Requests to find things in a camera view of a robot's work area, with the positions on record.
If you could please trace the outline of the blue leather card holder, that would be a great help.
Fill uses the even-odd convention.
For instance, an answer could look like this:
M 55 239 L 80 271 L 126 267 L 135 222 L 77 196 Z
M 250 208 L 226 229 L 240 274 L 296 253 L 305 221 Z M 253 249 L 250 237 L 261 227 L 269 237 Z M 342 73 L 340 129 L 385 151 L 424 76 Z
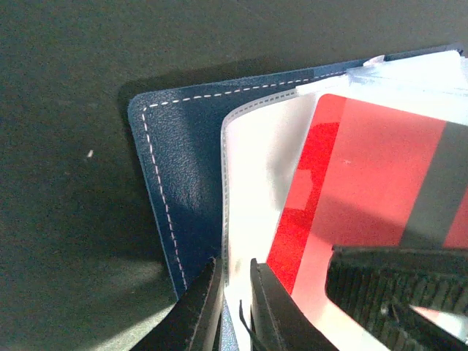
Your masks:
M 268 265 L 312 117 L 326 94 L 467 127 L 467 56 L 449 45 L 153 91 L 129 103 L 178 300 L 211 258 L 222 264 L 214 350 L 253 350 L 250 262 Z M 323 280 L 289 295 L 336 350 L 389 350 L 327 297 L 335 246 L 342 245 L 330 248 Z M 467 315 L 414 311 L 467 344 Z

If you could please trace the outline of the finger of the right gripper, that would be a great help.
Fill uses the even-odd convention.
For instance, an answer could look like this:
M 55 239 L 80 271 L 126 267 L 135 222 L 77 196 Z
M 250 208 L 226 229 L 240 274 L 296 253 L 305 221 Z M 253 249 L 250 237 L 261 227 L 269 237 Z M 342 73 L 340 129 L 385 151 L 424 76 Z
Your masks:
M 327 297 L 389 350 L 466 350 L 414 311 L 467 315 L 465 249 L 335 246 Z

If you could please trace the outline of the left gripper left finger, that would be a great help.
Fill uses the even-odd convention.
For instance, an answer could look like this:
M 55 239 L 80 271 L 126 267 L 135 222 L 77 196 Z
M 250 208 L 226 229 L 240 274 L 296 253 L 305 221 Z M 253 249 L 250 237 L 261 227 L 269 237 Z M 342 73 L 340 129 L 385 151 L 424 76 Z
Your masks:
M 222 310 L 222 264 L 211 258 L 169 314 L 132 351 L 214 350 Z

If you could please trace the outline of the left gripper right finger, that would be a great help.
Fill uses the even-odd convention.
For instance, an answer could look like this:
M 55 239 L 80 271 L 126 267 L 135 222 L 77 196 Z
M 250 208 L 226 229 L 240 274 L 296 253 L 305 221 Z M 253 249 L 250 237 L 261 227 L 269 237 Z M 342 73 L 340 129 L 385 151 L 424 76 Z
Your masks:
M 267 264 L 251 260 L 250 280 L 253 350 L 337 349 L 309 322 Z

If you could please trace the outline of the red credit card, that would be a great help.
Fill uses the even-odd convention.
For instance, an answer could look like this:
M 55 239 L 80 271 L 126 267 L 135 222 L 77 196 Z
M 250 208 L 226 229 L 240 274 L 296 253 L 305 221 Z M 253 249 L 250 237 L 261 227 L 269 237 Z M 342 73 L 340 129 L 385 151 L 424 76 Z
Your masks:
M 267 262 L 291 293 L 334 245 L 466 248 L 467 127 L 320 97 Z

